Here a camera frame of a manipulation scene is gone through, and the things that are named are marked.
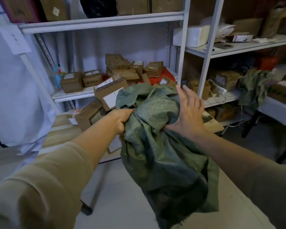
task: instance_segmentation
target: white shelf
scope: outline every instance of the white shelf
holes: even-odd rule
[[[247,114],[247,113],[239,113],[234,119],[232,120],[229,120],[229,121],[224,121],[224,122],[219,122],[221,124],[221,126],[227,126],[227,125],[230,125],[230,124],[234,124],[234,123],[237,123],[237,122],[240,122],[240,121],[245,121],[245,120],[249,120],[251,119],[251,115]]]
[[[171,69],[166,68],[176,79],[178,80],[178,75],[177,73],[173,72]],[[87,98],[87,97],[92,97],[94,96],[94,88],[95,86],[84,88],[82,92],[73,92],[66,94],[63,90],[60,90],[56,92],[55,94],[52,95],[52,99],[56,102],[64,102],[64,101],[69,101],[69,100],[77,100],[77,99],[82,99],[82,98]]]
[[[240,97],[240,94],[241,94],[240,90],[233,90],[233,91],[227,92],[226,93],[226,96],[227,96],[227,100],[226,101],[225,101],[226,98],[224,96],[222,96],[222,95],[219,96],[219,97],[216,97],[216,99],[215,99],[215,97],[211,97],[211,98],[209,98],[209,99],[204,101],[205,108],[216,106],[216,105],[219,105],[220,103],[224,104],[224,101],[225,101],[225,103],[228,103],[228,102],[231,102],[231,101],[234,101],[234,100],[238,100],[239,97]]]
[[[217,57],[223,57],[228,55],[240,54],[249,51],[256,51],[270,47],[277,47],[286,45],[286,35],[277,34],[273,37],[276,39],[276,42],[267,42],[267,43],[255,43],[255,42],[238,42],[238,43],[226,43],[228,45],[232,45],[233,48],[230,49],[221,49],[220,51],[212,52],[211,59]],[[186,52],[197,55],[199,57],[204,58],[206,52],[203,50],[204,46],[200,46],[197,48],[187,47]]]
[[[108,18],[79,19],[46,23],[19,24],[23,34],[58,32],[66,30],[82,30],[110,26],[125,26],[144,23],[158,23],[183,20],[184,11],[156,14],[116,16]]]

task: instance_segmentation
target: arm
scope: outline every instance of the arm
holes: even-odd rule
[[[0,228],[73,228],[82,190],[131,112],[112,111],[0,183]]]
[[[176,89],[179,119],[166,128],[200,146],[277,228],[286,228],[286,168],[207,131],[203,100],[187,87]]]

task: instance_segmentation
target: tiled floor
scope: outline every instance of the tiled floor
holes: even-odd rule
[[[272,120],[261,119],[245,139],[241,138],[241,131],[241,128],[229,128],[224,138],[273,160],[286,149],[286,127]],[[12,148],[0,149],[0,180],[21,163],[23,158],[16,153]],[[90,216],[79,213],[75,229],[158,228],[141,189],[120,159],[97,167],[81,199],[91,204],[94,211]]]

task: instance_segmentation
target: sleeve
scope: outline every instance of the sleeve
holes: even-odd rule
[[[0,183],[0,228],[73,228],[93,170],[73,142],[23,167]]]
[[[286,168],[266,160],[245,177],[248,198],[277,228],[286,228]]]

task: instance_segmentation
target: chair leg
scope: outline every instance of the chair leg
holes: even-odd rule
[[[85,215],[91,215],[92,214],[92,208],[89,207],[87,204],[85,204],[82,200],[80,200],[82,202],[82,209],[81,212],[83,212]]]
[[[246,136],[249,134],[251,128],[253,126],[255,126],[255,123],[256,123],[257,119],[259,118],[259,116],[260,116],[260,112],[256,111],[255,114],[252,116],[249,124],[245,127],[245,129],[242,133],[242,138],[246,138]]]

